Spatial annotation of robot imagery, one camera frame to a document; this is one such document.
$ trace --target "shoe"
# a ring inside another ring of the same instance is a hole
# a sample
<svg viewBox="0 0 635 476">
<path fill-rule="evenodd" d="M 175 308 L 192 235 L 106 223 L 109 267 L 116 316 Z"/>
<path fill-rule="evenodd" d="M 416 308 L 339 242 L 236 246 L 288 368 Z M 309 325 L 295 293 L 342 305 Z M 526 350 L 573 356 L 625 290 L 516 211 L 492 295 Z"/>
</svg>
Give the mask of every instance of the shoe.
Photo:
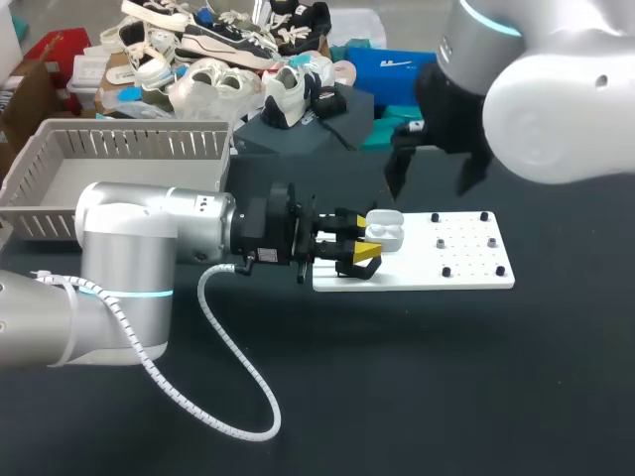
<svg viewBox="0 0 635 476">
<path fill-rule="evenodd" d="M 277 129 L 290 129 L 319 97 L 322 87 L 334 83 L 334 67 L 328 58 L 313 58 L 297 67 L 284 66 L 276 77 L 268 80 L 262 120 Z"/>
<path fill-rule="evenodd" d="M 262 92 L 262 81 L 255 72 L 234 67 L 224 73 L 216 89 L 221 99 L 242 100 Z"/>
<path fill-rule="evenodd" d="M 195 82 L 216 87 L 228 70 L 229 66 L 226 63 L 213 58 L 201 59 L 192 64 L 186 74 L 170 88 L 170 102 L 175 110 L 183 110 L 186 107 Z"/>
<path fill-rule="evenodd" d="M 265 124 L 276 129 L 290 129 L 310 103 L 311 92 L 300 69 L 284 66 L 267 84 L 265 108 L 260 114 Z"/>
<path fill-rule="evenodd" d="M 213 18 L 225 25 L 231 25 L 238 30 L 245 30 L 247 32 L 261 33 L 261 28 L 258 25 L 254 25 L 251 21 L 251 16 L 248 13 L 239 13 L 235 10 L 223 11 L 219 0 L 206 0 L 207 8 L 211 11 Z"/>
<path fill-rule="evenodd" d="M 139 20 L 137 20 L 136 18 L 128 16 L 124 18 L 116 27 L 112 27 L 101 32 L 101 34 L 99 35 L 99 40 L 101 41 L 101 45 L 103 46 L 103 48 L 111 55 L 114 55 L 115 53 L 122 53 L 123 44 L 121 43 L 121 39 L 119 38 L 119 30 L 121 30 L 122 27 L 131 25 L 138 21 Z"/>
<path fill-rule="evenodd" d="M 346 60 L 338 61 L 333 64 L 335 68 L 335 82 L 344 84 L 345 86 L 352 86 L 357 79 L 357 68 L 355 65 Z"/>
<path fill-rule="evenodd" d="M 332 64 L 330 59 L 323 57 L 318 52 L 308 51 L 297 57 L 277 61 L 269 69 L 262 72 L 262 83 L 267 85 L 271 79 L 276 77 L 278 71 L 286 65 L 297 67 L 303 64 L 306 64 L 309 69 L 320 74 L 322 85 L 331 85 L 331 83 L 337 79 L 335 71 L 330 67 Z"/>
<path fill-rule="evenodd" d="M 174 78 L 170 64 L 175 57 L 177 40 L 173 34 L 165 32 L 165 35 L 157 49 L 150 41 L 150 28 L 144 22 L 136 22 L 119 30 L 119 38 L 135 79 L 148 88 L 161 87 Z"/>
<path fill-rule="evenodd" d="M 278 31 L 282 39 L 278 45 L 280 55 L 292 57 L 309 50 L 321 51 L 331 28 L 328 6 L 324 2 L 316 2 L 311 7 L 300 5 L 289 26 Z"/>
<path fill-rule="evenodd" d="M 191 13 L 175 0 L 123 0 L 121 11 L 171 32 L 183 32 Z"/>
<path fill-rule="evenodd" d="M 211 24 L 194 15 L 182 39 L 183 50 L 251 69 L 269 69 L 275 61 L 276 45 L 255 32 Z"/>
<path fill-rule="evenodd" d="M 194 64 L 198 60 L 204 60 L 206 58 L 208 57 L 206 57 L 205 55 L 189 52 L 187 50 L 184 50 L 183 48 L 177 48 L 177 50 L 175 51 L 175 62 L 177 62 L 179 65 Z"/>
<path fill-rule="evenodd" d="M 335 66 L 333 61 L 327 57 L 319 55 L 312 57 L 311 61 L 306 63 L 304 67 L 319 77 L 320 87 L 332 87 L 335 86 Z"/>
<path fill-rule="evenodd" d="M 280 39 L 278 32 L 281 29 L 288 29 L 294 12 L 300 6 L 298 0 L 270 0 L 271 16 L 265 26 L 265 30 L 271 33 L 274 38 Z"/>
</svg>

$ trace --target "black sneaker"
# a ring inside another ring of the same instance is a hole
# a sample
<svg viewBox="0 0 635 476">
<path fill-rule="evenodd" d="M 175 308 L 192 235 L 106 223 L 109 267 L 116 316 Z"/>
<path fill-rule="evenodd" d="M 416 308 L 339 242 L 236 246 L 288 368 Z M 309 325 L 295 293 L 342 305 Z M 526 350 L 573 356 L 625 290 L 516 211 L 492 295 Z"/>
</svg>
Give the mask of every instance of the black sneaker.
<svg viewBox="0 0 635 476">
<path fill-rule="evenodd" d="M 269 0 L 269 3 L 271 3 L 271 17 L 265 29 L 279 39 L 278 32 L 283 28 L 289 29 L 291 19 L 300 6 L 300 2 L 298 0 Z"/>
<path fill-rule="evenodd" d="M 311 50 L 319 52 L 330 28 L 330 12 L 324 2 L 316 2 L 311 7 L 300 5 L 291 19 L 290 28 L 278 31 L 283 41 L 278 45 L 278 51 L 283 57 Z"/>
<path fill-rule="evenodd" d="M 175 0 L 123 0 L 121 11 L 172 32 L 184 32 L 191 22 L 191 13 Z"/>
<path fill-rule="evenodd" d="M 277 47 L 262 35 L 206 23 L 198 15 L 193 19 L 183 35 L 182 50 L 251 69 L 269 69 L 275 64 L 272 55 Z"/>
</svg>

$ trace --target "white sneaker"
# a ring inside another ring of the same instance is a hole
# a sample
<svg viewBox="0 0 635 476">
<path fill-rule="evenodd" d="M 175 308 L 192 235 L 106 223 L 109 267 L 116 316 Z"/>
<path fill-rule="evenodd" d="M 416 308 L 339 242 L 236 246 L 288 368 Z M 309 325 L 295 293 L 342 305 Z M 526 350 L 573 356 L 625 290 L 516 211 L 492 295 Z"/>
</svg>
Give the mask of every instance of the white sneaker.
<svg viewBox="0 0 635 476">
<path fill-rule="evenodd" d="M 103 48 L 111 55 L 114 55 L 115 53 L 122 53 L 124 47 L 121 43 L 121 39 L 119 38 L 119 30 L 121 30 L 122 27 L 131 25 L 138 21 L 139 20 L 134 17 L 126 17 L 116 27 L 112 27 L 101 32 L 99 40 L 101 41 Z"/>
<path fill-rule="evenodd" d="M 302 67 L 284 66 L 267 84 L 265 108 L 262 120 L 277 129 L 290 129 L 302 116 L 311 102 Z"/>
<path fill-rule="evenodd" d="M 304 67 L 319 76 L 320 88 L 335 86 L 335 67 L 327 57 L 312 57 Z"/>
<path fill-rule="evenodd" d="M 192 14 L 175 0 L 124 0 L 121 11 L 171 32 L 184 32 L 192 21 Z"/>
<path fill-rule="evenodd" d="M 135 80 L 148 88 L 164 86 L 174 78 L 170 64 L 174 60 L 178 41 L 174 34 L 166 32 L 165 35 L 155 48 L 150 41 L 149 27 L 144 22 L 136 22 L 119 30 L 119 38 Z"/>
<path fill-rule="evenodd" d="M 222 99 L 243 99 L 262 92 L 262 81 L 255 72 L 233 67 L 224 73 L 216 89 Z"/>
<path fill-rule="evenodd" d="M 262 120 L 277 129 L 290 129 L 305 115 L 312 94 L 335 85 L 335 69 L 330 59 L 312 58 L 298 67 L 284 66 L 268 77 Z"/>
<path fill-rule="evenodd" d="M 170 89 L 170 102 L 175 110 L 182 110 L 186 106 L 195 82 L 216 87 L 228 69 L 227 64 L 213 58 L 199 59 L 192 64 L 186 74 Z"/>
</svg>

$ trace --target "black box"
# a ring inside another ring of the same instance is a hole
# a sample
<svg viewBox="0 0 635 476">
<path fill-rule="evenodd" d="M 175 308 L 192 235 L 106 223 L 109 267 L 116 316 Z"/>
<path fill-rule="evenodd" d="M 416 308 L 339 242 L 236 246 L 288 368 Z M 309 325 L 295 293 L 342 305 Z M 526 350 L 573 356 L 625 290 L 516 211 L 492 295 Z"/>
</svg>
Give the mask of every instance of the black box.
<svg viewBox="0 0 635 476">
<path fill-rule="evenodd" d="M 347 144 L 359 148 L 373 132 L 374 97 L 342 84 L 335 87 L 346 98 L 347 112 L 323 122 L 337 131 Z M 306 154 L 318 150 L 346 150 L 311 110 L 289 130 L 268 126 L 258 115 L 234 132 L 234 146 L 239 154 Z"/>
</svg>

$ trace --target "blue box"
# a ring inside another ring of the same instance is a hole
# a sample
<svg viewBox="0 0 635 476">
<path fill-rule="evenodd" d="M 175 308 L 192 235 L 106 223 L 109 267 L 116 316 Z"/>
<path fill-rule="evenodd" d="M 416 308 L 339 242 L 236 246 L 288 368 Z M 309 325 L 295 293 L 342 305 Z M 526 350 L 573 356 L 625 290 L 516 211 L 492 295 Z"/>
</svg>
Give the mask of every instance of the blue box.
<svg viewBox="0 0 635 476">
<path fill-rule="evenodd" d="M 415 79 L 422 64 L 437 61 L 434 53 L 351 48 L 348 60 L 357 68 L 355 88 L 375 95 L 375 104 L 416 106 Z"/>
</svg>

